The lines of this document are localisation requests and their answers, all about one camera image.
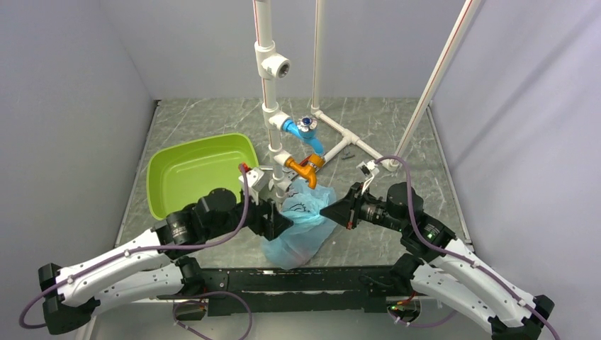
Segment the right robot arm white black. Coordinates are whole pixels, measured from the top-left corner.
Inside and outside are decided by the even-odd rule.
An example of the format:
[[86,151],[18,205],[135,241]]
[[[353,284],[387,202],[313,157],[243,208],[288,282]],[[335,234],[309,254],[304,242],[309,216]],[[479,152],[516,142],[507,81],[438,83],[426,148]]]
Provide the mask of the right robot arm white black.
[[406,252],[391,267],[397,293],[431,296],[490,333],[492,339],[538,339],[554,302],[519,289],[483,263],[455,233],[423,210],[406,182],[377,198],[355,183],[346,196],[320,211],[352,230],[360,222],[401,234]]

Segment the blue printed plastic bag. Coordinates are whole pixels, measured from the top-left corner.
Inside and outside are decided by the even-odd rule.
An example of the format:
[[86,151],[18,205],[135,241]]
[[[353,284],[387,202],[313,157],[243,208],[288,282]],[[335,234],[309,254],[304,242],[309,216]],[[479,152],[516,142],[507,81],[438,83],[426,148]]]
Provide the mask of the blue printed plastic bag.
[[271,241],[262,240],[261,248],[267,261],[285,270],[309,262],[336,227],[336,223],[322,216],[320,211],[336,201],[333,188],[317,185],[311,189],[307,181],[296,179],[281,207],[281,214],[293,225]]

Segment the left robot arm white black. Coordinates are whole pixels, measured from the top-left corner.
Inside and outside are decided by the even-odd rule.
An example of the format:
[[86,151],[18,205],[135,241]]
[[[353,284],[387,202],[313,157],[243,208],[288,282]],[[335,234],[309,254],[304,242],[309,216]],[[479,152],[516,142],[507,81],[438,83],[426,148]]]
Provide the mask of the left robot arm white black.
[[217,188],[170,213],[134,240],[74,266],[39,268],[43,316],[52,335],[64,334],[114,307],[150,297],[188,297],[216,290],[191,254],[244,227],[273,240],[293,222],[272,200],[243,198]]

